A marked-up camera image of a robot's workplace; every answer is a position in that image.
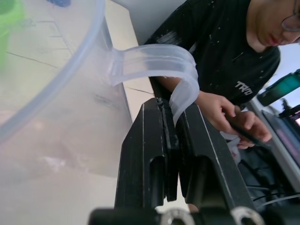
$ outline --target black pen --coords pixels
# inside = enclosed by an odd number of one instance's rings
[[[245,138],[247,138],[248,140],[250,140],[254,145],[262,147],[266,150],[270,150],[272,151],[272,147],[265,143],[262,142],[261,140],[257,139],[256,137],[252,136],[251,134],[249,134],[246,130],[244,130],[243,128],[239,127],[238,125],[228,121],[230,126],[236,131],[238,132],[240,135],[244,136]]]

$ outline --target green object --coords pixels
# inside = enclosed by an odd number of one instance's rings
[[[9,31],[24,18],[20,0],[0,0],[0,67],[4,64]]]
[[[263,106],[267,106],[299,87],[300,69],[298,69],[295,73],[289,73],[288,75],[280,78],[274,84],[269,86],[264,93],[258,95],[257,99]]]

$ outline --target plastic handle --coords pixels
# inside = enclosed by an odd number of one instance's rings
[[[185,49],[174,45],[143,45],[119,52],[109,75],[109,83],[121,82],[150,76],[178,77],[177,85],[170,98],[173,120],[176,124],[180,115],[199,95],[198,73],[193,56]]]

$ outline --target black metal clamp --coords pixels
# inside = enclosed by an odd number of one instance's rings
[[[200,213],[156,212],[155,207],[163,205],[165,197],[176,200],[178,174],[186,203],[195,205]],[[273,213],[267,210],[265,217],[271,221]],[[255,211],[226,141],[198,106],[191,105],[175,127],[168,102],[153,98],[142,105],[123,142],[115,208],[91,214],[89,225],[108,224],[265,223]]]

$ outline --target black t-shirt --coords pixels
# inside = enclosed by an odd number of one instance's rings
[[[255,52],[247,43],[250,0],[187,0],[146,44],[172,44],[192,53],[200,90],[235,105],[252,99],[273,76],[280,52]]]

